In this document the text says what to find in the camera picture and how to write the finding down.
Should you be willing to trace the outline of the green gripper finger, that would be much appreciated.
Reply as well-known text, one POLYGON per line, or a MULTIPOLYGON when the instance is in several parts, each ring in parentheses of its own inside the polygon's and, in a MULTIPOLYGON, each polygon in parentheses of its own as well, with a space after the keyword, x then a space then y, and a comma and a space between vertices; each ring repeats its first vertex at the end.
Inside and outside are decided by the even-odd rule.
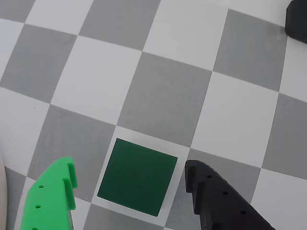
POLYGON ((74 229, 71 211, 76 209, 73 190, 77 187, 73 158, 54 161, 29 189, 20 229, 74 229))

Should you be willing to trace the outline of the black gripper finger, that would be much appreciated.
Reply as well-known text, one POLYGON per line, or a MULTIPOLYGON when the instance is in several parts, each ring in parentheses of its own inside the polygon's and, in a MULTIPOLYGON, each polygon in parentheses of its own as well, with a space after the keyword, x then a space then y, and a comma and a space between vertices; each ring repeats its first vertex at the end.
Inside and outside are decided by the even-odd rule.
POLYGON ((186 192, 202 230, 274 229, 223 177, 199 160, 185 163, 186 192))

